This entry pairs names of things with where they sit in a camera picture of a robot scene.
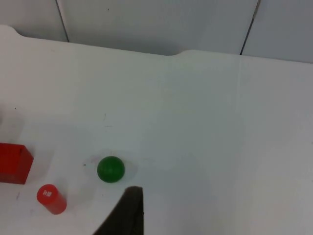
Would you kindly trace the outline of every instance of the green ball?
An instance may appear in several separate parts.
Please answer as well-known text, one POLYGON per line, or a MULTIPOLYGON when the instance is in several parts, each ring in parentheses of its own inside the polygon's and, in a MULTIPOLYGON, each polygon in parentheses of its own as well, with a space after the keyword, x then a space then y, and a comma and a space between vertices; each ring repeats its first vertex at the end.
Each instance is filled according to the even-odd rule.
POLYGON ((104 182, 115 183, 124 176, 124 163, 115 156, 105 157, 99 162, 97 173, 99 178, 104 182))

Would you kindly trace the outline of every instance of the black object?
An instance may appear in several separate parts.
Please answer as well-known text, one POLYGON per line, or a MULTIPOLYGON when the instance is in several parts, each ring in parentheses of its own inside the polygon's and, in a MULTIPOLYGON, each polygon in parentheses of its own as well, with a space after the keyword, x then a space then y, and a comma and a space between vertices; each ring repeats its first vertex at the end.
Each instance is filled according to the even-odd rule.
POLYGON ((93 235, 143 235, 143 214, 142 188, 129 187, 93 235))

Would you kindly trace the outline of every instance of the gap between wall panels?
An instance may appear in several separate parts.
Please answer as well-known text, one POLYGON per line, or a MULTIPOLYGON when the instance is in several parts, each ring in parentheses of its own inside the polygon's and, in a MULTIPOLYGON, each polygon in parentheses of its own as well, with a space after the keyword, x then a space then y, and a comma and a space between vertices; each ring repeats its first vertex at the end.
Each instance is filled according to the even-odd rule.
POLYGON ((63 20, 62 14, 61 14, 61 10, 60 10, 60 7, 59 7, 58 0, 55 0, 55 4, 56 4, 58 12, 59 12, 59 16, 60 16, 60 19, 61 19, 61 22, 62 22, 62 27, 63 27, 64 33, 65 33, 65 36, 67 38, 67 42, 69 43, 69 39, 68 39, 68 35, 67 35, 67 29, 65 28, 65 25, 64 25, 64 20, 63 20))
POLYGON ((249 25, 249 29, 246 33, 246 37, 245 37, 245 40, 244 40, 244 44, 243 44, 243 47, 241 48, 241 51, 240 51, 240 55, 243 54, 244 52, 244 49, 245 49, 245 45, 246 45, 246 41, 249 37, 249 33, 250 33, 250 30, 252 28, 252 25, 253 25, 253 22, 254 22, 254 19, 255 19, 255 16, 256 14, 258 13, 258 10, 259 10, 259 6, 260 6, 260 3, 261 3, 262 0, 258 0, 258 2, 256 3, 256 6, 255 6, 255 9, 254 9, 254 12, 253 12, 253 16, 252 16, 252 19, 251 19, 251 22, 250 22, 250 25, 249 25))

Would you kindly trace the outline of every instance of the red cylinder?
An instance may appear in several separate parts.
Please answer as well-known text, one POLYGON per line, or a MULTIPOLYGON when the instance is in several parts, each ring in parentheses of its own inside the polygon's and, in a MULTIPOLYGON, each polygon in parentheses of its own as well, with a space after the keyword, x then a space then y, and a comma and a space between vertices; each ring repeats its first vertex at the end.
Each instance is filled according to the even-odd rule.
POLYGON ((44 185, 37 193, 37 200, 52 214, 62 213, 67 202, 54 185, 44 185))

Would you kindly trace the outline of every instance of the white wall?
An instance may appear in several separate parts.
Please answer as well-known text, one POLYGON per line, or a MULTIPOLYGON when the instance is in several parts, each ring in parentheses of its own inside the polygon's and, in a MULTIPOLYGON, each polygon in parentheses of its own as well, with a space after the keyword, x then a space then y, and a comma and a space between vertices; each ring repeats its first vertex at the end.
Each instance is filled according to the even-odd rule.
POLYGON ((66 41, 54 0, 1 0, 0 24, 27 37, 66 41))
POLYGON ((312 0, 262 0, 243 54, 313 63, 312 24, 312 0))
POLYGON ((239 54, 257 0, 58 0, 70 42, 239 54))

